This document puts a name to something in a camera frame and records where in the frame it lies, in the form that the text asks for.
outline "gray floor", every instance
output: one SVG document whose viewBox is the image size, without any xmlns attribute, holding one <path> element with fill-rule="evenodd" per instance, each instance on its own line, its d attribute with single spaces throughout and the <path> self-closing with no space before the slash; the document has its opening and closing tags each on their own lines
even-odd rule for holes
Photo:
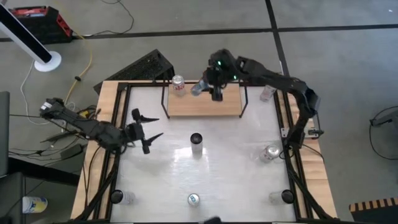
<svg viewBox="0 0 398 224">
<path fill-rule="evenodd" d="M 270 27 L 264 1 L 178 1 L 124 0 L 135 24 L 131 32 L 167 30 L 226 29 Z M 8 0 L 6 6 L 21 7 L 49 4 L 67 9 L 64 17 L 83 34 L 105 29 L 121 31 L 129 18 L 119 5 L 94 0 L 61 1 Z M 398 23 L 395 1 L 272 1 L 279 27 L 346 26 Z M 356 30 L 295 32 L 280 35 L 292 76 L 305 80 L 321 97 L 320 117 L 325 135 L 320 140 L 326 171 L 338 216 L 352 220 L 348 205 L 354 202 L 397 196 L 397 162 L 377 157 L 368 138 L 368 124 L 378 111 L 398 105 L 398 30 Z M 279 61 L 272 34 L 228 34 L 180 37 L 89 40 L 93 65 L 74 91 L 71 101 L 83 108 L 95 104 L 98 97 L 92 86 L 153 49 L 159 49 L 174 65 L 176 73 L 198 78 L 208 56 L 223 47 L 235 55 L 254 58 L 271 70 L 279 71 Z M 63 63 L 50 73 L 33 70 L 25 84 L 29 113 L 38 114 L 39 106 L 49 97 L 64 98 L 73 77 L 88 62 L 83 41 L 49 45 L 61 53 Z M 29 70 L 31 59 L 14 43 L 0 43 L 0 90 L 11 92 L 11 113 L 24 114 L 25 105 L 19 87 Z M 25 118 L 11 118 L 10 147 L 38 150 L 54 125 L 36 126 Z M 397 131 L 385 125 L 373 132 L 379 152 L 398 157 L 394 146 Z M 56 147 L 62 147 L 68 141 Z M 69 172 L 81 169 L 82 157 L 61 162 L 54 167 Z M 37 160 L 27 159 L 38 164 Z M 33 195 L 50 199 L 43 214 L 30 215 L 29 221 L 48 223 L 69 217 L 76 188 L 45 183 Z"/>
</svg>

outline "wooden board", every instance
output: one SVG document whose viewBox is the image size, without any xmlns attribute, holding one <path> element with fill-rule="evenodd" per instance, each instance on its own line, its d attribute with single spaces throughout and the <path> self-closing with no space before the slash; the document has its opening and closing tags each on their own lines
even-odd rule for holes
<svg viewBox="0 0 398 224">
<path fill-rule="evenodd" d="M 169 116 L 239 116 L 242 113 L 241 92 L 239 84 L 229 84 L 223 90 L 223 101 L 212 101 L 209 93 L 199 96 L 190 94 L 194 84 L 185 84 L 187 93 L 183 96 L 174 94 L 169 85 Z"/>
</svg>

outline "black crate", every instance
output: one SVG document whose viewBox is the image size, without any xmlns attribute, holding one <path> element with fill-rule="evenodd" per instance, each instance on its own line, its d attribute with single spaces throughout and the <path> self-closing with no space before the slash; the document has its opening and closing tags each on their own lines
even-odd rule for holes
<svg viewBox="0 0 398 224">
<path fill-rule="evenodd" d="M 136 60 L 124 69 L 116 72 L 108 80 L 171 80 L 174 74 L 173 65 L 157 50 Z M 102 82 L 94 86 L 95 92 L 100 94 Z"/>
</svg>

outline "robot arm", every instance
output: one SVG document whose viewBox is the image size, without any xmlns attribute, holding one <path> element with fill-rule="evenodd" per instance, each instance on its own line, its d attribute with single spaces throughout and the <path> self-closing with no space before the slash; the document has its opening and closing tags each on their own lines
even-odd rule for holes
<svg viewBox="0 0 398 224">
<path fill-rule="evenodd" d="M 127 125 L 125 129 L 119 129 L 107 121 L 87 119 L 67 109 L 59 98 L 47 99 L 40 107 L 40 116 L 46 120 L 61 119 L 68 124 L 80 129 L 89 140 L 96 141 L 99 146 L 112 152 L 118 152 L 127 143 L 141 140 L 144 154 L 150 153 L 149 146 L 152 141 L 161 134 L 145 139 L 141 123 L 157 121 L 157 118 L 145 118 L 138 109 L 132 111 L 135 123 Z"/>
<path fill-rule="evenodd" d="M 299 109 L 299 117 L 294 127 L 289 129 L 285 145 L 301 148 L 304 140 L 304 127 L 308 120 L 317 114 L 320 98 L 307 84 L 298 78 L 285 77 L 266 69 L 261 63 L 244 57 L 235 59 L 229 50 L 223 49 L 210 56 L 209 67 L 203 79 L 212 86 L 213 100 L 220 99 L 221 90 L 231 81 L 261 78 L 267 85 L 291 93 Z"/>
</svg>

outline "orange and black object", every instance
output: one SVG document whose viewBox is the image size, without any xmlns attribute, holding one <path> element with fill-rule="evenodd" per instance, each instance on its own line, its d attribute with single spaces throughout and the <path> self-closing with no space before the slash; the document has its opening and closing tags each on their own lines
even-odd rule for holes
<svg viewBox="0 0 398 224">
<path fill-rule="evenodd" d="M 353 203 L 349 211 L 356 222 L 397 223 L 398 197 Z"/>
<path fill-rule="evenodd" d="M 42 44 L 69 43 L 73 31 L 59 11 L 50 6 L 18 7 L 11 13 Z"/>
</svg>

